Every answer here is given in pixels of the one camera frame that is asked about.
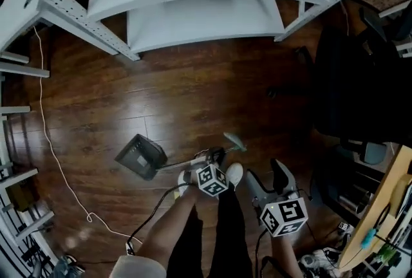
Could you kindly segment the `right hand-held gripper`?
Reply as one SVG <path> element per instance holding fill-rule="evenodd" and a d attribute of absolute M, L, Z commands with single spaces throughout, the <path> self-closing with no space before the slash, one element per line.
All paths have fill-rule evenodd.
<path fill-rule="evenodd" d="M 248 169 L 246 183 L 252 195 L 259 226 L 272 237 L 297 232 L 308 221 L 308 212 L 303 197 L 296 187 L 296 180 L 289 169 L 279 160 L 270 159 L 273 171 L 273 190 L 267 192 L 256 174 Z"/>

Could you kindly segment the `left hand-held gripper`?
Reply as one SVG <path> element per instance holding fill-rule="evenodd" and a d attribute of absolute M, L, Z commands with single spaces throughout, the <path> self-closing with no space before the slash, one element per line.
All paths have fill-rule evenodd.
<path fill-rule="evenodd" d="M 206 162 L 196 163 L 194 171 L 197 187 L 206 195 L 217 198 L 229 188 L 229 180 L 219 166 L 226 156 L 224 148 L 216 150 L 216 161 L 214 155 L 215 149 L 210 148 L 205 155 Z"/>

